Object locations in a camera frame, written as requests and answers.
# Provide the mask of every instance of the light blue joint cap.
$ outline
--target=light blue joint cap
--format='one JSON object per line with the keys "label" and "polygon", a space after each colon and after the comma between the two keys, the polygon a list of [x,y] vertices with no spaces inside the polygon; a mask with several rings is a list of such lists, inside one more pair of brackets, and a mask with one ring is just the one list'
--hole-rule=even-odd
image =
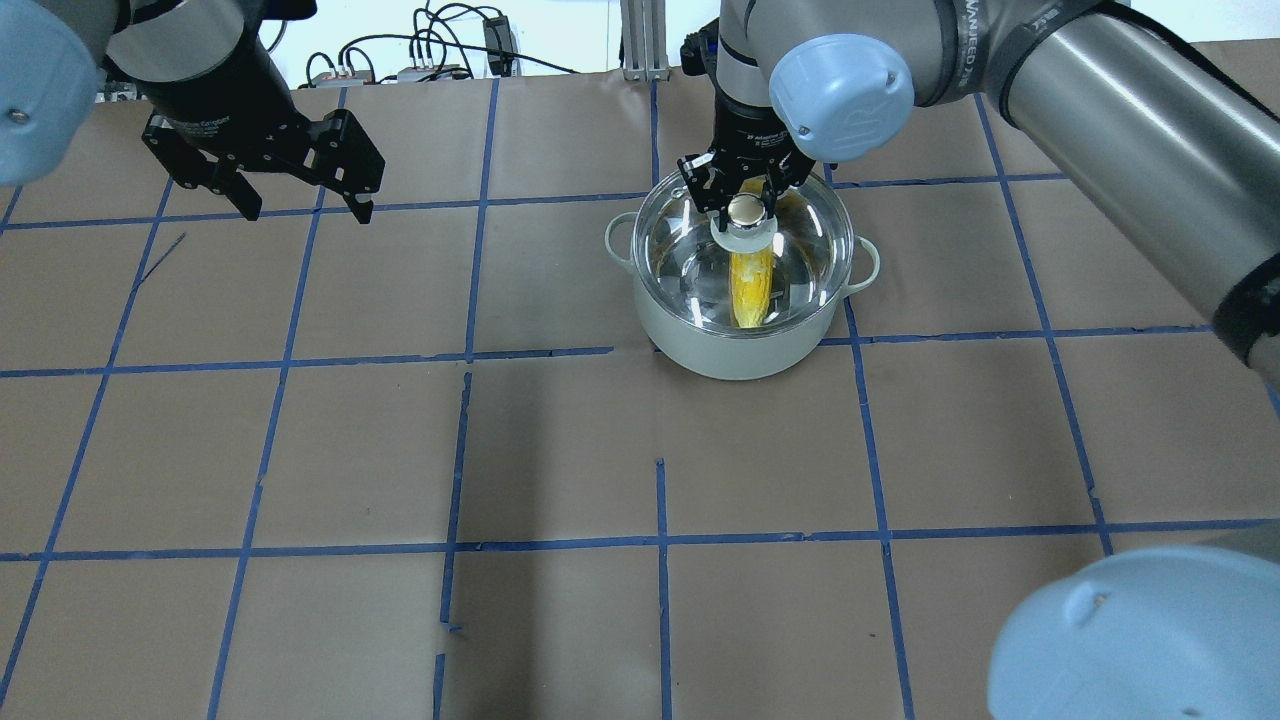
{"label": "light blue joint cap", "polygon": [[911,69],[865,35],[826,35],[796,45],[769,78],[773,109],[800,150],[847,163],[893,138],[915,106]]}
{"label": "light blue joint cap", "polygon": [[1029,597],[991,660],[996,720],[1280,717],[1280,565],[1138,550]]}
{"label": "light blue joint cap", "polygon": [[52,172],[93,109],[101,73],[81,38],[32,0],[0,0],[0,186]]}

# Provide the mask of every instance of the pot handle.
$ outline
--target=pot handle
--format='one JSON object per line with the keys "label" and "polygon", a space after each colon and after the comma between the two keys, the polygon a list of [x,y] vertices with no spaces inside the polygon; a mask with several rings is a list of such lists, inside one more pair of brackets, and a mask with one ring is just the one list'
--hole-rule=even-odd
{"label": "pot handle", "polygon": [[612,245],[611,241],[613,240],[613,231],[618,229],[620,227],[622,227],[622,225],[625,225],[627,223],[634,223],[636,220],[636,218],[639,218],[639,217],[640,217],[640,213],[622,213],[617,218],[613,218],[612,220],[609,220],[609,224],[604,227],[604,250],[605,250],[605,252],[609,254],[609,258],[613,258],[613,261],[617,263],[618,266],[621,266],[623,270],[626,270],[628,273],[634,272],[634,269],[635,269],[634,265],[632,265],[632,263],[631,263],[631,260],[625,260],[625,259],[622,259],[621,255],[618,255],[617,252],[614,252],[613,251],[613,245]]}
{"label": "pot handle", "polygon": [[860,283],[846,284],[844,290],[844,297],[849,297],[850,295],[867,290],[868,287],[872,286],[872,283],[876,282],[876,278],[879,277],[879,250],[876,249],[876,243],[861,236],[858,236],[858,243],[861,245],[864,250],[867,250],[868,255],[872,256],[872,274],[868,275],[867,279]]}

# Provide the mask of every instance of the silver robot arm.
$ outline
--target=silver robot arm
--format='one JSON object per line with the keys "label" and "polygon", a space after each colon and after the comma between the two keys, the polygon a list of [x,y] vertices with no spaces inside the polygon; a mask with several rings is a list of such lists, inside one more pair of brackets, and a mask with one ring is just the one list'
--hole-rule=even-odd
{"label": "silver robot arm", "polygon": [[1098,0],[724,0],[714,76],[828,163],[986,91],[1280,388],[1280,122],[1161,29]]}

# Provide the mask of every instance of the blue grid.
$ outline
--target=blue grid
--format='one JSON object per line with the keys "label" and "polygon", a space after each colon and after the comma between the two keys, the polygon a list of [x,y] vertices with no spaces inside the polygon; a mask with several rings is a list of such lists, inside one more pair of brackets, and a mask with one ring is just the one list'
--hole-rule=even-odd
{"label": "blue grid", "polygon": [[[9,684],[13,678],[14,669],[17,666],[22,644],[26,638],[26,633],[29,628],[32,615],[36,609],[36,603],[40,597],[40,591],[44,583],[45,574],[51,562],[60,561],[116,561],[116,560],[168,560],[168,559],[237,559],[237,573],[233,584],[232,600],[228,607],[227,621],[224,624],[224,633],[219,651],[219,661],[216,666],[216,674],[214,679],[214,685],[210,693],[207,717],[211,720],[216,716],[218,705],[221,693],[221,685],[225,678],[225,665],[227,657],[229,655],[230,643],[233,641],[236,615],[238,610],[238,603],[241,593],[243,589],[244,573],[248,561],[253,557],[310,557],[310,556],[358,556],[358,555],[422,555],[422,553],[439,553],[444,557],[444,577],[442,582],[442,597],[440,597],[440,621],[448,625],[451,623],[451,607],[452,607],[452,589],[453,589],[453,569],[457,553],[460,552],[545,552],[557,550],[586,550],[586,548],[616,548],[616,547],[655,547],[658,550],[658,577],[659,577],[659,607],[660,607],[660,620],[659,620],[659,638],[660,638],[660,676],[662,676],[662,714],[664,720],[669,720],[673,716],[673,701],[672,701],[672,661],[671,661],[671,591],[669,591],[669,575],[667,568],[668,550],[672,546],[700,546],[700,544],[750,544],[750,543],[806,543],[806,542],[876,542],[879,543],[883,557],[883,571],[886,580],[887,603],[890,610],[890,620],[893,632],[895,655],[897,661],[899,679],[901,684],[902,705],[906,717],[914,717],[914,703],[911,698],[910,688],[910,675],[909,665],[906,659],[906,647],[904,639],[902,619],[897,603],[897,588],[896,578],[893,571],[892,560],[892,542],[900,539],[946,539],[946,538],[995,538],[995,537],[1041,537],[1041,536],[1076,536],[1076,534],[1097,534],[1102,542],[1103,550],[1111,552],[1110,537],[1114,534],[1125,533],[1152,533],[1152,532],[1184,532],[1184,530],[1233,530],[1256,527],[1267,521],[1274,521],[1272,518],[1254,518],[1254,519],[1234,519],[1234,520],[1202,520],[1202,521],[1156,521],[1156,523],[1108,523],[1102,512],[1101,503],[1094,497],[1094,487],[1092,471],[1088,464],[1088,454],[1084,447],[1083,436],[1079,429],[1079,423],[1075,418],[1074,404],[1071,401],[1070,387],[1068,384],[1066,374],[1062,369],[1056,340],[1062,337],[1114,337],[1114,336],[1140,336],[1140,334],[1181,334],[1181,333],[1208,333],[1211,328],[1208,325],[1192,325],[1192,327],[1152,327],[1152,328],[1085,328],[1085,329],[1055,329],[1048,319],[1048,314],[1044,306],[1043,297],[1039,291],[1038,281],[1036,278],[1036,270],[1032,264],[1029,251],[1027,249],[1025,238],[1023,236],[1021,224],[1018,218],[1018,210],[1014,205],[1012,195],[1010,192],[1010,183],[1015,182],[1039,182],[1039,181],[1057,181],[1064,179],[1065,176],[1061,174],[1023,174],[1023,176],[1009,176],[1005,173],[1002,160],[1000,158],[998,147],[996,146],[995,137],[991,131],[991,123],[987,117],[986,109],[982,106],[980,100],[975,99],[977,111],[983,124],[984,133],[987,136],[987,142],[995,160],[996,174],[995,176],[979,176],[979,177],[955,177],[955,178],[913,178],[913,179],[890,179],[890,181],[869,181],[869,182],[832,182],[832,172],[829,167],[824,167],[824,173],[828,182],[832,182],[836,188],[870,188],[870,187],[900,187],[900,186],[942,186],[942,184],[972,184],[972,183],[992,183],[998,184],[1002,190],[1006,206],[1010,214],[1010,222],[1018,240],[1019,251],[1023,258],[1023,263],[1027,270],[1028,282],[1032,287],[1033,297],[1036,300],[1037,311],[1041,318],[1039,331],[1016,331],[1016,332],[987,332],[987,333],[950,333],[938,336],[879,336],[879,337],[863,337],[858,332],[856,318],[854,315],[851,305],[846,301],[846,322],[849,324],[850,337],[849,338],[828,338],[824,340],[822,345],[824,346],[849,346],[852,352],[855,378],[858,386],[859,406],[863,418],[864,441],[868,450],[868,461],[870,465],[872,475],[872,489],[876,500],[876,514],[877,514],[877,529],[874,530],[832,530],[832,532],[817,532],[817,533],[731,533],[731,534],[669,534],[667,528],[667,486],[666,486],[666,464],[662,460],[657,462],[657,500],[658,500],[658,518],[657,518],[657,533],[653,536],[626,536],[626,537],[603,537],[603,538],[575,538],[575,539],[557,539],[557,541],[530,541],[530,542],[460,542],[457,538],[458,518],[461,512],[460,501],[462,491],[463,479],[463,460],[466,451],[466,429],[467,429],[467,410],[471,393],[471,373],[466,373],[463,378],[463,389],[458,416],[458,437],[456,447],[456,464],[454,464],[454,477],[453,477],[453,491],[449,509],[449,530],[448,539],[443,543],[402,543],[402,544],[364,544],[364,546],[323,546],[323,547],[253,547],[253,530],[256,525],[256,518],[262,495],[262,478],[270,464],[271,447],[274,443],[274,436],[276,430],[276,424],[279,420],[280,406],[283,404],[285,384],[288,380],[288,374],[291,368],[311,368],[311,366],[335,366],[335,365],[376,365],[376,364],[413,364],[413,363],[477,363],[477,361],[498,361],[498,360],[515,360],[515,359],[527,359],[527,357],[562,357],[562,356],[593,356],[593,355],[607,355],[613,351],[612,347],[577,347],[577,348],[554,348],[554,350],[529,350],[529,351],[512,351],[512,352],[476,352],[474,347],[474,329],[476,318],[476,305],[479,301],[479,283],[480,283],[480,270],[484,255],[484,225],[485,214],[489,206],[499,205],[526,205],[526,204],[554,204],[554,202],[590,202],[590,201],[611,201],[611,200],[637,200],[645,197],[646,192],[634,192],[634,193],[605,193],[605,195],[572,195],[572,196],[549,196],[549,197],[524,197],[524,199],[504,199],[504,200],[490,200],[488,197],[488,179],[492,165],[492,152],[493,152],[493,135],[495,127],[495,114],[497,102],[499,94],[499,82],[494,81],[493,90],[490,95],[490,105],[488,114],[488,126],[485,136],[485,154],[484,154],[484,170],[481,176],[481,191],[480,197],[475,201],[448,201],[448,202],[406,202],[394,205],[383,205],[376,209],[376,211],[401,211],[401,210],[430,210],[442,208],[476,208],[477,209],[477,227],[475,237],[475,251],[472,258],[472,274],[471,274],[471,291],[468,299],[468,311],[467,311],[467,342],[463,352],[456,354],[440,354],[434,356],[421,356],[421,355],[397,355],[397,356],[357,356],[357,357],[325,357],[325,359],[293,359],[293,341],[297,333],[297,322],[301,313],[301,305],[303,300],[307,273],[310,266],[311,251],[314,247],[314,241],[320,219],[326,214],[333,213],[346,213],[344,208],[324,208],[324,190],[317,192],[316,202],[312,208],[307,209],[289,209],[289,210],[274,210],[262,213],[264,217],[287,217],[287,215],[311,215],[311,225],[307,236],[307,245],[302,259],[302,265],[300,269],[300,275],[297,281],[297,288],[294,293],[293,311],[289,322],[289,329],[285,338],[285,346],[283,356],[279,361],[252,361],[252,363],[197,363],[197,364],[173,364],[173,365],[116,365],[115,360],[119,352],[120,342],[124,337],[124,331],[129,320],[129,315],[133,309],[133,304],[137,296],[138,286],[141,279],[145,277],[147,269],[146,263],[151,254],[155,243],[156,233],[161,224],[172,222],[200,222],[200,220],[224,220],[224,219],[238,219],[239,215],[234,213],[216,213],[216,214],[204,214],[204,215],[165,215],[164,210],[168,204],[169,193],[172,191],[172,182],[166,183],[165,190],[161,195],[160,205],[154,217],[148,218],[118,218],[118,219],[99,219],[99,220],[67,220],[67,222],[38,222],[38,223],[12,223],[12,217],[14,208],[17,206],[22,188],[17,188],[10,202],[5,208],[3,218],[0,218],[0,236],[5,231],[26,231],[26,229],[38,229],[38,228],[72,228],[72,227],[95,227],[95,225],[150,225],[150,232],[147,236],[147,242],[142,252],[142,258],[138,261],[133,290],[125,302],[124,310],[120,316],[120,322],[116,329],[116,334],[111,346],[108,361],[102,366],[93,368],[37,368],[37,369],[19,369],[19,370],[0,370],[0,378],[19,378],[19,377],[65,377],[65,375],[95,375],[101,377],[99,383],[97,393],[95,395],[93,404],[90,410],[88,419],[86,420],[84,430],[81,437],[79,446],[77,448],[76,459],[72,465],[72,470],[65,484],[61,501],[59,503],[58,512],[55,514],[52,527],[49,533],[45,548],[41,552],[33,553],[0,553],[0,562],[35,562],[37,564],[36,578],[32,584],[32,589],[23,611],[22,621],[17,637],[14,639],[12,651],[5,665],[4,678],[0,680],[0,705],[4,703],[4,698],[8,693]],[[339,104],[346,102],[346,90],[343,90]],[[654,183],[659,179],[660,173],[660,158],[658,154],[658,92],[657,85],[650,86],[650,142],[652,142],[652,176]],[[873,425],[872,406],[867,391],[867,379],[863,372],[861,361],[861,348],[876,343],[913,343],[913,342],[968,342],[968,341],[993,341],[993,340],[1027,340],[1027,338],[1039,338],[1044,340],[1050,355],[1052,359],[1055,374],[1059,382],[1059,389],[1061,393],[1064,411],[1069,418],[1071,427],[1073,439],[1076,446],[1076,452],[1079,456],[1082,473],[1085,479],[1085,489],[1088,492],[1091,505],[1094,510],[1094,523],[1087,525],[1032,525],[1032,527],[973,527],[973,528],[915,528],[915,529],[893,529],[890,524],[884,509],[884,496],[883,487],[879,477],[878,457],[876,452],[876,436]],[[125,550],[125,551],[55,551],[56,538],[67,512],[72,493],[74,491],[76,480],[79,473],[81,464],[84,457],[84,451],[88,446],[90,437],[93,430],[93,425],[97,414],[101,407],[102,397],[106,392],[109,380],[115,374],[142,374],[142,373],[196,373],[196,372],[224,372],[224,370],[257,370],[257,369],[274,369],[279,372],[279,383],[276,388],[276,395],[273,402],[273,409],[270,414],[270,420],[268,424],[266,437],[264,439],[264,447],[261,454],[261,461],[259,468],[259,480],[255,486],[252,502],[250,506],[250,514],[244,525],[243,541],[239,547],[225,547],[225,548],[161,548],[161,550]],[[1274,391],[1267,389],[1271,402],[1276,409],[1277,416],[1280,416],[1280,396]],[[433,717],[440,716],[440,707],[443,702],[443,683],[445,678],[445,653],[439,653],[435,657],[435,676],[433,687]]]}

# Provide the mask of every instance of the white pot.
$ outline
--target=white pot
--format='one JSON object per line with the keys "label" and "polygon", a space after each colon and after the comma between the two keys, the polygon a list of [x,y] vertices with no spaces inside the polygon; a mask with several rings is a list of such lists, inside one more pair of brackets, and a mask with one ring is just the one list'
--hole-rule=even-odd
{"label": "white pot", "polygon": [[[672,192],[673,183],[669,181],[671,178],[654,188],[654,193],[659,191]],[[814,178],[810,182],[820,181]],[[822,187],[822,191],[838,205],[838,200],[835,200],[835,195],[826,186]],[[680,197],[678,191],[676,192],[675,197]],[[650,193],[650,197],[645,200],[641,213],[653,208],[654,193]],[[844,213],[842,205],[838,205],[838,209]],[[840,252],[836,254],[847,258],[849,272],[836,281],[838,284],[832,291],[823,292],[819,296],[822,301],[813,304],[804,316],[788,318],[787,322],[778,323],[773,328],[763,327],[750,331],[708,327],[707,324],[699,327],[655,297],[654,291],[645,283],[643,265],[635,258],[643,249],[648,247],[648,240],[640,234],[646,232],[646,223],[637,223],[632,231],[631,258],[622,258],[613,250],[611,238],[614,231],[626,223],[635,223],[641,213],[623,213],[611,220],[604,231],[604,247],[613,260],[631,275],[640,324],[654,345],[680,365],[709,378],[749,380],[781,373],[795,365],[809,355],[826,336],[832,318],[844,300],[870,287],[879,275],[881,260],[876,246],[850,231],[846,237],[831,238],[831,242],[849,245],[849,247],[837,249]],[[844,215],[844,223],[846,225],[849,223],[847,214]],[[867,279],[850,283],[855,242],[870,256],[872,272]]]}

